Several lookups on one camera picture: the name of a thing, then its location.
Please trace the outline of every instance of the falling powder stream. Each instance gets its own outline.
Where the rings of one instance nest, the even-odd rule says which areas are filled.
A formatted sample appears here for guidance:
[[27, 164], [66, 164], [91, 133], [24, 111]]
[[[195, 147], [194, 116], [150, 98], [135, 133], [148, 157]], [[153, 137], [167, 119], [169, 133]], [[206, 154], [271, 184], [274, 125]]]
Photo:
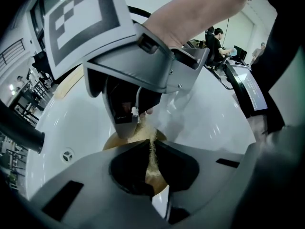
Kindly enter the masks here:
[[150, 140], [149, 164], [146, 170], [146, 177], [159, 177], [161, 175], [158, 169], [156, 149], [154, 141], [156, 140], [157, 130], [153, 126], [147, 124], [146, 118], [141, 118], [140, 124], [137, 126], [135, 135], [128, 139], [128, 143], [137, 142], [145, 139]]

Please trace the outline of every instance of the monitor screen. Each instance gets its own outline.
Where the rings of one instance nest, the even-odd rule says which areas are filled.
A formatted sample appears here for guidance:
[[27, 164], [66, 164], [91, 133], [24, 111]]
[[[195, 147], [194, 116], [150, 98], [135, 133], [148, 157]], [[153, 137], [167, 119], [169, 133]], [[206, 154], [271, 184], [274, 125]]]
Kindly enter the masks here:
[[237, 50], [238, 58], [244, 60], [246, 58], [247, 52], [244, 49], [237, 47], [236, 45], [234, 48]]
[[246, 88], [246, 91], [253, 105], [253, 109], [255, 111], [266, 109], [267, 104], [263, 96], [263, 93], [259, 88], [256, 80], [252, 76], [251, 72], [248, 69], [242, 67], [233, 66], [233, 68], [235, 72], [238, 74], [238, 78]]

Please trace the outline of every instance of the drain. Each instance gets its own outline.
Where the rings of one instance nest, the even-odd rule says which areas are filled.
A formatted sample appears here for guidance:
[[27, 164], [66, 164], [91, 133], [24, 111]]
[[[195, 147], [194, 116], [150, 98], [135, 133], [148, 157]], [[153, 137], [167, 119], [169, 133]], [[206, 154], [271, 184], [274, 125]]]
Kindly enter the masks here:
[[74, 159], [74, 152], [72, 149], [70, 148], [66, 148], [65, 150], [62, 151], [61, 153], [61, 160], [64, 162], [64, 163], [71, 163], [72, 160]]

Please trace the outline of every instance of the computer monitor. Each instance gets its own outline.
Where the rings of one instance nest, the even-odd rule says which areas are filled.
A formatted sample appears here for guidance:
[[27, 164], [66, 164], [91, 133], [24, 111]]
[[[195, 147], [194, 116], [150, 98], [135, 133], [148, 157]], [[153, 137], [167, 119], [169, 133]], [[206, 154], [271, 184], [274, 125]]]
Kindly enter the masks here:
[[249, 68], [227, 63], [224, 72], [234, 88], [244, 115], [249, 118], [265, 114], [267, 109], [265, 98]]
[[244, 60], [246, 58], [247, 52], [244, 49], [237, 46], [234, 46], [234, 48], [237, 50], [237, 55], [236, 55], [237, 59]]

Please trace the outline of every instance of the gray plastic housing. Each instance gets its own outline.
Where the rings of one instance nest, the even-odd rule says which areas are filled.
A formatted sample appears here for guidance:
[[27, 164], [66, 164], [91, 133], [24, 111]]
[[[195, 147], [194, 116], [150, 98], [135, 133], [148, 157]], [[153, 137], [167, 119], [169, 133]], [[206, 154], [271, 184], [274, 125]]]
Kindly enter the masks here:
[[127, 122], [116, 122], [107, 95], [108, 76], [157, 93], [189, 91], [209, 54], [209, 49], [169, 49], [142, 25], [133, 26], [134, 36], [103, 46], [83, 59], [87, 91], [91, 97], [103, 92], [108, 115], [122, 139], [133, 136], [139, 117], [133, 115]]
[[[158, 93], [190, 90], [194, 85], [209, 49], [172, 49], [183, 53], [197, 65], [192, 68], [176, 59], [175, 54], [158, 37], [140, 24], [135, 23], [136, 34], [103, 46], [83, 58], [86, 86], [89, 94], [96, 97], [88, 69], [122, 79]], [[154, 44], [145, 51], [139, 45], [146, 39]]]

